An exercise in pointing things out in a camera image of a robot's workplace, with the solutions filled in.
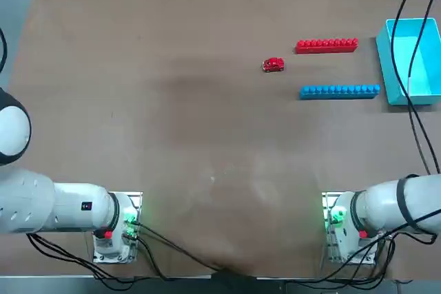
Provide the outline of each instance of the green indicator light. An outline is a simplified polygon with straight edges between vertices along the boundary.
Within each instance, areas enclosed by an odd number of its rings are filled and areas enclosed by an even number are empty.
[[[331,210],[331,223],[339,227],[346,217],[346,208],[336,206]]]

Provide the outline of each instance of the table surface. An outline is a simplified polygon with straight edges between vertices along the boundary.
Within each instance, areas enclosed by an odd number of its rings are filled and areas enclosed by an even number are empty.
[[[143,222],[207,262],[317,277],[320,192],[424,172],[407,112],[387,104],[374,40],[400,1],[33,0],[10,84],[33,123],[18,165],[54,181],[142,191]],[[428,1],[409,0],[404,17],[421,17]],[[440,18],[439,0],[432,14]],[[292,52],[298,39],[325,37],[360,45],[353,54]],[[285,59],[284,72],[261,71],[271,56]],[[382,92],[298,100],[302,85],[361,83]],[[440,150],[439,108],[421,117]],[[90,234],[47,237],[91,256]],[[3,275],[85,273],[40,256],[24,235],[2,243]],[[152,248],[170,275],[209,273]],[[439,243],[402,239],[389,276],[437,279],[440,256]],[[144,258],[109,270],[152,274]]]

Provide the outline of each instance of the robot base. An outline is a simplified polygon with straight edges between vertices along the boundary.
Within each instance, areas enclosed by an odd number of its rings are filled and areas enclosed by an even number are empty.
[[[323,214],[325,217],[327,257],[331,262],[346,262],[348,258],[358,249],[376,240],[374,238],[360,238],[360,234],[353,225],[349,214],[353,192],[324,192],[322,193]],[[350,261],[350,264],[375,264],[377,244],[368,252],[357,254]]]
[[[118,199],[120,214],[115,230],[106,238],[94,239],[94,263],[126,264],[136,260],[137,241],[128,240],[123,234],[135,235],[136,226],[127,221],[139,221],[142,192],[113,192]]]

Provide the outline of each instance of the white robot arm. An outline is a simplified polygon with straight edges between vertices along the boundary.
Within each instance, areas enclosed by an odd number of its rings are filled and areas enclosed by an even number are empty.
[[[341,216],[334,224],[334,231],[342,261],[375,240],[379,231],[392,230],[406,223],[410,226],[402,230],[405,232],[441,232],[441,214],[414,222],[441,209],[440,194],[441,175],[409,176],[374,185],[365,191],[341,194],[331,214],[338,212]]]

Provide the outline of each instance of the green light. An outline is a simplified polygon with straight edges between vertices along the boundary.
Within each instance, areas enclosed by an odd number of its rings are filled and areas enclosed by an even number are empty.
[[[331,211],[331,223],[339,227],[346,218],[346,208],[336,206]]]
[[[126,213],[124,215],[124,220],[128,223],[135,223],[136,222],[136,215],[133,213]]]

